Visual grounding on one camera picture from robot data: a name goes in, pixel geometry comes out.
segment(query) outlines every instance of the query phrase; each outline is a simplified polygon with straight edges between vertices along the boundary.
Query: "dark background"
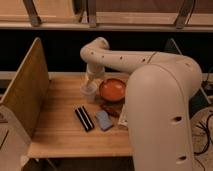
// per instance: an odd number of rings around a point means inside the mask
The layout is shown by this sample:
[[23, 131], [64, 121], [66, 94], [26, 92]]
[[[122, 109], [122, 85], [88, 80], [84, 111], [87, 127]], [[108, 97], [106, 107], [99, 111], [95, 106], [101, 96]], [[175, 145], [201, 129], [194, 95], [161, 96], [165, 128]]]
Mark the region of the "dark background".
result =
[[42, 40], [49, 71], [85, 71], [80, 49], [99, 36], [112, 50], [136, 51], [164, 51], [166, 41], [174, 38], [203, 72], [213, 66], [213, 33], [0, 30], [0, 71], [16, 71], [35, 37]]

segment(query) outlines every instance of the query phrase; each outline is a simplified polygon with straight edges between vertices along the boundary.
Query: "orange bowl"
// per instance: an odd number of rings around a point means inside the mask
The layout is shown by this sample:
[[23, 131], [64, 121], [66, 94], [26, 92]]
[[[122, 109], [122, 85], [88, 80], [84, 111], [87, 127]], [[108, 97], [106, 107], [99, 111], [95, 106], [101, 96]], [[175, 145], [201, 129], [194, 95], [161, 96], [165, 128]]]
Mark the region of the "orange bowl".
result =
[[125, 97], [126, 84], [116, 78], [109, 78], [99, 86], [100, 96], [107, 101], [117, 102]]

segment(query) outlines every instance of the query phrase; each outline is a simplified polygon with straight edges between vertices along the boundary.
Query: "wooden table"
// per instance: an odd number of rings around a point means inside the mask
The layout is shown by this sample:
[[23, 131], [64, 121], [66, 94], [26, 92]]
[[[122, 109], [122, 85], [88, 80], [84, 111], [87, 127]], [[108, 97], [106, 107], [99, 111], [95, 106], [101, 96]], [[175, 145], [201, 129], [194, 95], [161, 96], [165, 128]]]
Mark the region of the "wooden table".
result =
[[[109, 77], [126, 79], [127, 75], [113, 74]], [[39, 121], [29, 147], [30, 158], [60, 157], [112, 157], [131, 156], [132, 149], [128, 131], [120, 129], [118, 118], [111, 117], [114, 127], [100, 130], [95, 114], [100, 110], [100, 99], [88, 103], [80, 92], [84, 75], [53, 78], [48, 88]], [[74, 109], [84, 106], [95, 129], [85, 132]]]

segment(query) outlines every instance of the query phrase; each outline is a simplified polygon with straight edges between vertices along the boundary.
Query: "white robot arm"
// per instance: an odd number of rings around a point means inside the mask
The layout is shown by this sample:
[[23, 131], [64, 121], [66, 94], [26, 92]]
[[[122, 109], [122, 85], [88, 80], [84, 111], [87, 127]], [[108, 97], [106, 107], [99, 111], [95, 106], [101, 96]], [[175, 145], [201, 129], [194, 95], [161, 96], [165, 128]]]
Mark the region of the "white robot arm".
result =
[[188, 101], [202, 82], [199, 65], [183, 55], [110, 51], [104, 38], [81, 49], [90, 78], [104, 66], [127, 72], [125, 106], [136, 171], [193, 171]]

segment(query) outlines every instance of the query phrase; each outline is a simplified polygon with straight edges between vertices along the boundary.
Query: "white cup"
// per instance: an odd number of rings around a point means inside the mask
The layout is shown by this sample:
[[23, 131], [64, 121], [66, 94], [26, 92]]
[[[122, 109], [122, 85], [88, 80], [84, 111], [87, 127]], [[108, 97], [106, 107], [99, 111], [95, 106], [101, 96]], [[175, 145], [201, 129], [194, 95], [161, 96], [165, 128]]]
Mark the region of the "white cup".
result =
[[95, 101], [95, 96], [98, 89], [98, 86], [96, 85], [96, 83], [91, 82], [89, 84], [83, 84], [81, 85], [80, 89], [81, 89], [81, 93], [84, 95], [87, 102]]

